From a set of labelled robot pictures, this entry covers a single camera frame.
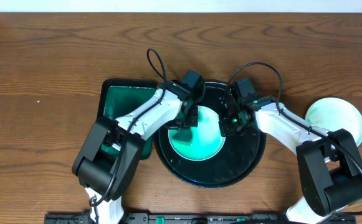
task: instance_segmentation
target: black cable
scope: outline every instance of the black cable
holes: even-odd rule
[[[156,67],[151,63],[151,60],[150,60],[150,51],[153,51],[159,62],[160,62],[160,65],[161,65],[161,69],[163,70],[163,75],[160,74],[159,71],[157,71]],[[158,54],[158,52],[155,50],[155,49],[148,49],[148,51],[146,52],[146,56],[148,57],[148,61],[149,61],[149,64],[150,66],[153,68],[153,70],[164,80],[166,81],[167,80],[167,73],[166,73],[166,70],[165,70],[165,67],[164,67],[164,63],[160,57],[160,55]],[[155,103],[153,103],[151,106],[149,106],[147,109],[145,109],[144,111],[142,111],[138,116],[136,116],[135,118],[132,119],[130,125],[128,126],[128,128],[126,129],[126,132],[124,134],[124,140],[121,144],[121,148],[120,148],[120,153],[118,154],[117,156],[117,161],[116,161],[116,166],[114,167],[114,171],[113,171],[113,175],[112,175],[112,178],[110,179],[109,181],[109,184],[107,185],[107,189],[105,191],[105,193],[102,195],[102,197],[100,197],[100,199],[97,201],[97,202],[93,202],[93,198],[91,198],[89,200],[89,205],[91,207],[97,207],[98,205],[100,205],[104,200],[105,198],[108,197],[108,195],[110,194],[110,192],[112,191],[112,188],[114,186],[114,183],[116,181],[116,177],[117,177],[117,174],[118,174],[118,169],[120,168],[120,163],[121,163],[121,159],[123,157],[123,153],[124,153],[124,146],[126,145],[126,142],[128,140],[128,137],[130,135],[130,131],[132,129],[132,127],[135,125],[135,123],[146,113],[148,112],[149,110],[151,110],[152,108],[154,108],[155,106],[157,106],[159,103],[161,103],[161,100],[164,98],[164,94],[166,92],[166,89],[163,88],[163,93],[161,94],[160,98],[158,101],[156,101]]]
[[[329,137],[327,136],[324,136],[323,134],[315,131],[312,129],[312,127],[306,127],[304,124],[302,123],[299,123],[298,121],[294,120],[293,118],[291,118],[289,115],[287,115],[283,109],[280,109],[280,106],[279,106],[279,101],[280,101],[280,96],[282,95],[282,90],[283,90],[283,80],[282,80],[282,76],[280,75],[280,73],[271,65],[267,64],[267,63],[264,63],[264,62],[252,62],[252,63],[248,63],[246,65],[243,65],[241,66],[241,68],[239,68],[238,70],[236,70],[236,72],[233,73],[233,75],[230,77],[227,85],[226,85],[226,91],[225,91],[225,94],[224,94],[224,99],[225,99],[225,96],[226,96],[226,92],[229,88],[229,85],[231,84],[231,81],[232,79],[236,76],[237,73],[239,73],[239,71],[241,71],[243,68],[246,68],[246,67],[249,67],[251,65],[264,65],[266,67],[269,67],[270,69],[272,69],[276,75],[278,76],[279,78],[279,82],[280,82],[280,87],[279,87],[279,92],[278,92],[278,95],[276,97],[276,108],[277,110],[279,111],[279,113],[283,116],[285,116],[287,119],[289,119],[291,122],[299,125],[300,127],[302,127],[303,129],[307,130],[309,133],[313,133],[313,134],[316,134],[317,136],[325,139],[325,141],[327,141],[328,143],[330,143],[331,145],[333,145],[336,150],[340,151],[342,154],[344,154],[344,156],[346,156],[349,160],[351,160],[354,164],[354,166],[359,170],[361,176],[362,176],[362,168],[358,165],[358,163],[355,161],[355,159],[353,158],[353,156],[342,146],[338,145],[336,142],[334,142],[333,140],[331,140]],[[336,214],[340,214],[340,215],[362,215],[362,211],[360,212],[336,212]]]
[[[330,221],[333,217],[335,216],[334,213],[332,213],[331,215],[329,215],[328,217],[320,220],[320,222],[318,222],[317,224],[325,224],[326,222]]]
[[[95,212],[95,224],[99,224],[98,208],[95,206],[95,207],[93,208],[93,211]]]
[[[156,67],[151,63],[151,60],[150,60],[150,51],[154,52],[157,56],[157,59],[158,61],[160,62],[160,65],[161,65],[161,69],[163,71],[163,75],[160,74],[159,71],[157,71]],[[149,61],[149,64],[150,66],[152,67],[152,69],[157,73],[158,76],[160,76],[164,81],[167,80],[167,73],[166,73],[166,69],[164,67],[164,63],[163,61],[161,60],[161,57],[160,55],[157,53],[157,51],[155,49],[148,49],[148,51],[146,52],[146,56],[148,57],[148,61]]]
[[[228,89],[229,89],[229,85],[231,85],[232,79],[239,73],[239,71],[243,70],[243,68],[247,68],[247,67],[252,66],[252,65],[263,65],[263,66],[269,67],[269,68],[271,68],[273,71],[275,71],[275,72],[277,73],[278,77],[279,77],[279,80],[280,80],[280,91],[282,92],[282,88],[283,88],[283,80],[282,80],[282,77],[280,76],[280,74],[276,71],[276,69],[275,69],[273,66],[271,66],[271,65],[269,65],[269,64],[267,64],[267,63],[264,63],[264,62],[251,62],[251,63],[248,63],[248,64],[245,64],[245,65],[241,66],[241,67],[240,67],[238,70],[236,70],[236,72],[234,72],[234,73],[232,74],[232,76],[229,78],[228,82],[226,83],[225,93],[224,93],[224,97],[223,97],[223,99],[222,99],[222,102],[225,100],[226,93],[227,93],[227,91],[228,91]]]

